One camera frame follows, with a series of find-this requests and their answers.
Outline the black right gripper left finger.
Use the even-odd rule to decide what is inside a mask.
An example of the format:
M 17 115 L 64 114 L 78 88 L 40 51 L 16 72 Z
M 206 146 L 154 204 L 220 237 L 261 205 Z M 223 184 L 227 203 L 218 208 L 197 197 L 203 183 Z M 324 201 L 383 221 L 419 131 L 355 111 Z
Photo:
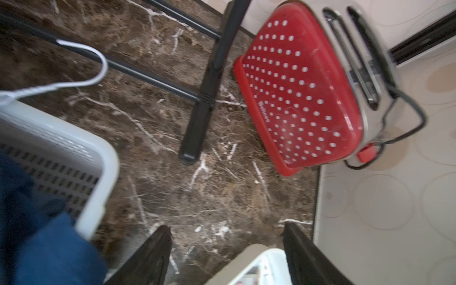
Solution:
M 157 230 L 105 283 L 107 285 L 162 285 L 172 250 L 171 228 Z

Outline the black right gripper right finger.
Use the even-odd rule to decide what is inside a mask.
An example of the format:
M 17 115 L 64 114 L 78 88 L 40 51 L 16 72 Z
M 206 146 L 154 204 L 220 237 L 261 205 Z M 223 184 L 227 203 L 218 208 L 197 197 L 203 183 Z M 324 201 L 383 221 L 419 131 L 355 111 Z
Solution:
M 294 285 L 352 285 L 334 264 L 294 223 L 286 223 L 283 231 L 291 282 Z

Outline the navy blue t-shirt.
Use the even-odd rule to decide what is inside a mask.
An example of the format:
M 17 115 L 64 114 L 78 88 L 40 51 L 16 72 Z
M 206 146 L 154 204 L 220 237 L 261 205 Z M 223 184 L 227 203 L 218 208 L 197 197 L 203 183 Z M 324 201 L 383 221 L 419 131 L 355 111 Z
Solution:
M 32 178 L 1 155 L 1 284 L 101 285 L 108 268 L 74 229 L 65 202 L 38 203 Z

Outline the white plastic bin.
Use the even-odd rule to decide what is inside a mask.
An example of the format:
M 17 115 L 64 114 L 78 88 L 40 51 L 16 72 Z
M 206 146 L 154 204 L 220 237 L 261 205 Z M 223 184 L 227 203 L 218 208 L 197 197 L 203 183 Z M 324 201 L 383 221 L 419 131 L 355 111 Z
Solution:
M 246 247 L 206 282 L 208 285 L 290 285 L 284 250 L 261 244 Z

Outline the white plastic basket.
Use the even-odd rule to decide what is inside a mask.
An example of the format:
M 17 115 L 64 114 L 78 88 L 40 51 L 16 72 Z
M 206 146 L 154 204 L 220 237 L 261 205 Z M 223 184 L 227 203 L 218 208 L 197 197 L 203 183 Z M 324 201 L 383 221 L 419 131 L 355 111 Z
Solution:
M 21 102 L 1 107 L 1 152 L 34 180 L 34 190 L 66 199 L 76 231 L 95 235 L 119 175 L 104 139 Z

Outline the black clothes rack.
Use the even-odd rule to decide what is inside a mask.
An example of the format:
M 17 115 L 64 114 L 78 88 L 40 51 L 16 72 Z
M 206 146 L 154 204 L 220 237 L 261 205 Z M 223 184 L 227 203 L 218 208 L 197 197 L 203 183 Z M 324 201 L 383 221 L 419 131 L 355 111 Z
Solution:
M 56 43 L 99 48 L 111 69 L 186 100 L 192 111 L 178 151 L 200 157 L 230 49 L 249 1 L 230 1 L 216 27 L 194 1 L 2 1 L 1 26 Z

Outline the red polka dot toaster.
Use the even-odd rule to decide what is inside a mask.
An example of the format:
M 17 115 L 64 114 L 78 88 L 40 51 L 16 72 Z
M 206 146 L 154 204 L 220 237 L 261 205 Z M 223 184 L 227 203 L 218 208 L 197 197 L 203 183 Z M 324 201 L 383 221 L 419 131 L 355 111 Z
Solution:
M 252 121 L 276 170 L 381 154 L 395 65 L 357 1 L 286 1 L 233 66 Z

